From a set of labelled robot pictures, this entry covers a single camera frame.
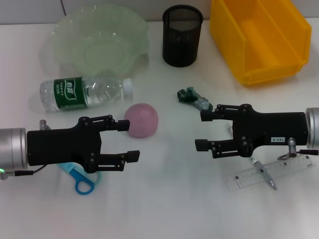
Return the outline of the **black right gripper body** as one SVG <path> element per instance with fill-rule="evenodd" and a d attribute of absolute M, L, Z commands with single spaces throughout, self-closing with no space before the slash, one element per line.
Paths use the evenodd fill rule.
<path fill-rule="evenodd" d="M 259 113 L 251 105 L 241 105 L 234 113 L 233 139 L 241 157 L 250 157 L 260 146 L 307 144 L 305 113 Z"/>

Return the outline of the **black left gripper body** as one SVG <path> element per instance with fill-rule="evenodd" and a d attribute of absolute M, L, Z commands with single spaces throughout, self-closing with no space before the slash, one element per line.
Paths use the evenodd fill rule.
<path fill-rule="evenodd" d="M 103 121 L 81 117 L 72 128 L 27 132 L 27 159 L 30 166 L 74 162 L 86 172 L 97 172 Z"/>

